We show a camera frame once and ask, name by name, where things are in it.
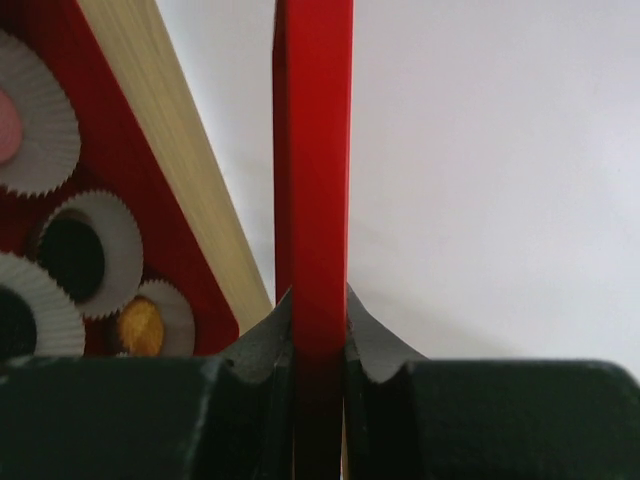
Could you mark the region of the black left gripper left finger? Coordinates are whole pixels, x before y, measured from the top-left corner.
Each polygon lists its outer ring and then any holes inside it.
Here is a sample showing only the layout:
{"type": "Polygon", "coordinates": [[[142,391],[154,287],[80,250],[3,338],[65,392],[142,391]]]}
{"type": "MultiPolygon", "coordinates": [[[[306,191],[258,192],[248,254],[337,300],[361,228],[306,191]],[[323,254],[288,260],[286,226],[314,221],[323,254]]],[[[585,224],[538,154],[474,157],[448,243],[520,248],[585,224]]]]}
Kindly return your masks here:
{"type": "Polygon", "coordinates": [[[1,366],[5,479],[288,479],[292,299],[207,357],[1,366]]]}

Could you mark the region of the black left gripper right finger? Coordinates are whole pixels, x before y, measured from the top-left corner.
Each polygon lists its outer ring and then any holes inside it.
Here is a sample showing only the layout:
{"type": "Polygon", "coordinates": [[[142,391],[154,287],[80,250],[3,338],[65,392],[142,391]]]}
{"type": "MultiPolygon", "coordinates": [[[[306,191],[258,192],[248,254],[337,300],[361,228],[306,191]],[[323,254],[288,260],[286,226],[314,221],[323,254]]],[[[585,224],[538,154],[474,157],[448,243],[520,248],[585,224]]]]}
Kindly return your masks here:
{"type": "Polygon", "coordinates": [[[635,479],[639,385],[595,360],[435,360],[347,296],[353,479],[635,479]]]}

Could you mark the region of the orange round cookie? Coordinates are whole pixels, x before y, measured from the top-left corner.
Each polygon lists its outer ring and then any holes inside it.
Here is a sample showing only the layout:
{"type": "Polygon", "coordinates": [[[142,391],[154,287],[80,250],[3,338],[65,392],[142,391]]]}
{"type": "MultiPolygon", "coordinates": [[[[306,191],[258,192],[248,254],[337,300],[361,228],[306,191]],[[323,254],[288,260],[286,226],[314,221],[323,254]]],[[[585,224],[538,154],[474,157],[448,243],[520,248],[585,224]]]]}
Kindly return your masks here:
{"type": "Polygon", "coordinates": [[[124,307],[117,322],[117,335],[124,350],[135,356],[158,356],[165,326],[159,308],[145,297],[136,297],[124,307]]]}

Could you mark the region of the black round cookie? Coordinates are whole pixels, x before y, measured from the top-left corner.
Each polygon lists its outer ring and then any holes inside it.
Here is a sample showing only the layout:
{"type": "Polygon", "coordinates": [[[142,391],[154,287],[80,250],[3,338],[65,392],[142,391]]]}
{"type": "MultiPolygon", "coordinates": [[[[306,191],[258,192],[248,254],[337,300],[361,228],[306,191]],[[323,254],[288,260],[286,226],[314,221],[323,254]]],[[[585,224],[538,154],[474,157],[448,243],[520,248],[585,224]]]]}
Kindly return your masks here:
{"type": "Polygon", "coordinates": [[[105,256],[96,232],[72,218],[56,218],[44,231],[37,261],[58,285],[83,303],[98,291],[105,275],[105,256]]]}
{"type": "Polygon", "coordinates": [[[1,289],[1,359],[31,355],[37,343],[35,319],[29,305],[15,292],[1,289]]]}

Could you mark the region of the pink round cookie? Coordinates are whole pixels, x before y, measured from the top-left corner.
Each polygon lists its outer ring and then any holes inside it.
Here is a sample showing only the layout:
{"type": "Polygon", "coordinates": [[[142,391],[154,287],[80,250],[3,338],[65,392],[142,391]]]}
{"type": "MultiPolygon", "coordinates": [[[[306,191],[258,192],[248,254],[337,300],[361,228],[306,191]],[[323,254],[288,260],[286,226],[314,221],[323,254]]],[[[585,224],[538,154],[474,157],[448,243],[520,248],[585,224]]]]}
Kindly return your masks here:
{"type": "Polygon", "coordinates": [[[1,91],[0,98],[0,159],[8,162],[19,150],[23,138],[21,118],[13,100],[1,91]]]}

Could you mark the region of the red box lid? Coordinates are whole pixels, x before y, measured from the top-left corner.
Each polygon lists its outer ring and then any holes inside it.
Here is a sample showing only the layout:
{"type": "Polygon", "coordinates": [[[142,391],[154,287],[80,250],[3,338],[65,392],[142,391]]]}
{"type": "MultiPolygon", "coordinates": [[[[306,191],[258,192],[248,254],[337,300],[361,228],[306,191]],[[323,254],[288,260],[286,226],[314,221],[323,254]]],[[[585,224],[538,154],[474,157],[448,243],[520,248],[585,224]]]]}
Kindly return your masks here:
{"type": "Polygon", "coordinates": [[[292,297],[294,473],[341,473],[354,5],[280,1],[272,48],[276,293],[292,297]]]}

